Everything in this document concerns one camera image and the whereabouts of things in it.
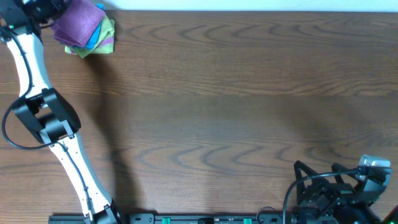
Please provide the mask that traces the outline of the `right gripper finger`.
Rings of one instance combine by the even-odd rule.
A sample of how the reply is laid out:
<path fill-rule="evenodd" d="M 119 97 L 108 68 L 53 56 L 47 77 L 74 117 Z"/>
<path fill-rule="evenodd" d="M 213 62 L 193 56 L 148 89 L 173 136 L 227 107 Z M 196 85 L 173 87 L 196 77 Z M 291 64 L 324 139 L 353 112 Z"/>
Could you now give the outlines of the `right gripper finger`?
<path fill-rule="evenodd" d="M 297 195 L 314 195 L 319 186 L 318 174 L 302 161 L 296 161 L 294 164 L 296 178 Z"/>
<path fill-rule="evenodd" d="M 349 169 L 339 163 L 334 163 L 331 166 L 331 170 L 333 173 L 335 173 L 335 180 L 337 184 L 344 184 L 343 176 L 347 175 L 348 177 L 351 177 L 354 180 L 357 180 L 356 174 L 357 172 L 355 169 Z"/>

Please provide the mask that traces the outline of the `purple microfiber cloth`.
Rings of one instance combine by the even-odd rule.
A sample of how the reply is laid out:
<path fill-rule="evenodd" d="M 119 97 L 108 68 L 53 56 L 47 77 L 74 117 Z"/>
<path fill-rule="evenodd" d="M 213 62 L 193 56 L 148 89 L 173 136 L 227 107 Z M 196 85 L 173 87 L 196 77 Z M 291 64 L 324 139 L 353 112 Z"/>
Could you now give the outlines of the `purple microfiber cloth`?
<path fill-rule="evenodd" d="M 84 47 L 105 16 L 102 4 L 74 0 L 66 12 L 52 26 L 53 37 L 62 44 Z"/>

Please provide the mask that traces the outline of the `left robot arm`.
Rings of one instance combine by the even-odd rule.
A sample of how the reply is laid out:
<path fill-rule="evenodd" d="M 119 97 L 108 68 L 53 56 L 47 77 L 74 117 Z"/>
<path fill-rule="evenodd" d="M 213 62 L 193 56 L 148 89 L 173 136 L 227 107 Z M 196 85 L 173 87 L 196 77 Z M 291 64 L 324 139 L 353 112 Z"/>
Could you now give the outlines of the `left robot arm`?
<path fill-rule="evenodd" d="M 5 140 L 26 151 L 44 147 L 59 159 L 81 203 L 82 217 L 52 216 L 50 223 L 127 223 L 97 178 L 78 132 L 80 119 L 72 105 L 51 86 L 41 39 L 43 24 L 56 20 L 72 6 L 71 1 L 1 1 L 1 41 L 16 63 L 20 93 L 6 110 L 1 124 Z M 6 119 L 14 113 L 33 135 L 38 146 L 21 146 L 6 132 Z"/>

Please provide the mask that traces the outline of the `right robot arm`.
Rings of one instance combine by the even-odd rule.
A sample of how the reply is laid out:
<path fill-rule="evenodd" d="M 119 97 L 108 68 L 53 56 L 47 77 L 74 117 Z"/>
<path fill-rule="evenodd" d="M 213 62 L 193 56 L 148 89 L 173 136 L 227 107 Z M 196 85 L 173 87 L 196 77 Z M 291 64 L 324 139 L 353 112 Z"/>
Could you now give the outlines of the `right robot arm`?
<path fill-rule="evenodd" d="M 326 173 L 296 161 L 294 171 L 295 181 L 284 198 L 283 223 L 397 223 L 397 207 L 385 218 L 371 210 L 392 175 L 386 159 L 363 156 L 355 168 L 334 163 Z"/>

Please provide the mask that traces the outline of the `blue folded cloth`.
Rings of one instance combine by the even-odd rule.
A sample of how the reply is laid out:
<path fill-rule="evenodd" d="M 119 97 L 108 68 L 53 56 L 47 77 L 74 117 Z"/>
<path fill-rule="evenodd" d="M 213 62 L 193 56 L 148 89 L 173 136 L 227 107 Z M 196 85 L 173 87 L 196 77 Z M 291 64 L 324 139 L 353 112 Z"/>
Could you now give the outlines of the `blue folded cloth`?
<path fill-rule="evenodd" d="M 99 36 L 100 36 L 101 24 L 102 24 L 102 20 L 100 20 L 98 22 L 96 29 L 93 31 L 91 37 L 88 39 L 88 41 L 87 41 L 86 45 L 83 47 L 83 49 L 88 49 L 88 50 L 94 49 L 95 43 L 97 43 Z"/>

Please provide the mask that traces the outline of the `green folded cloth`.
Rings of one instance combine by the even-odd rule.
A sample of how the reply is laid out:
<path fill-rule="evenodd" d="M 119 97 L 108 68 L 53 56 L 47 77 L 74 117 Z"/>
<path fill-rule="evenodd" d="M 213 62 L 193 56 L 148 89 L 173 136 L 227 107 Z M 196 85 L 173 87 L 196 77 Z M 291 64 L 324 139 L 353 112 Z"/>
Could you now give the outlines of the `green folded cloth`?
<path fill-rule="evenodd" d="M 95 43 L 94 48 L 96 48 L 98 44 L 104 39 L 107 39 L 109 37 L 114 37 L 114 32 L 115 32 L 114 21 L 112 19 L 109 19 L 107 16 L 104 16 L 101 24 L 99 39 L 97 43 Z M 81 58 L 85 58 L 86 56 L 92 54 L 91 51 L 92 50 L 83 49 L 80 47 L 65 46 L 65 52 L 67 54 L 78 55 Z"/>

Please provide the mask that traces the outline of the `purple folded cloth in stack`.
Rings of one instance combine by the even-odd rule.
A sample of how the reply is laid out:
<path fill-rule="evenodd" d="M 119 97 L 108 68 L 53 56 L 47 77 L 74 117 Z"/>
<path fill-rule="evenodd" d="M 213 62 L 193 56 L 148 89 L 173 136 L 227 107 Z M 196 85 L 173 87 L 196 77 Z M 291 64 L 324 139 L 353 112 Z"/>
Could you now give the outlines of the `purple folded cloth in stack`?
<path fill-rule="evenodd" d="M 110 54 L 114 51 L 114 37 L 109 37 L 101 41 L 96 48 L 94 48 L 92 54 Z"/>

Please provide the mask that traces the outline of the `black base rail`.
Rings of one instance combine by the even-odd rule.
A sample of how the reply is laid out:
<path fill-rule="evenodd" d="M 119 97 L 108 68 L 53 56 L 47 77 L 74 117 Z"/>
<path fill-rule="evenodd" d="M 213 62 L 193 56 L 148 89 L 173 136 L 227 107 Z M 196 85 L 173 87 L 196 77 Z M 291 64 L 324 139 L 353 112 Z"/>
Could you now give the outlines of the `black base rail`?
<path fill-rule="evenodd" d="M 283 223 L 282 215 L 262 213 L 260 215 L 157 215 L 137 213 L 127 215 L 123 221 L 110 221 L 98 218 L 94 223 L 127 223 L 127 224 L 277 224 Z"/>

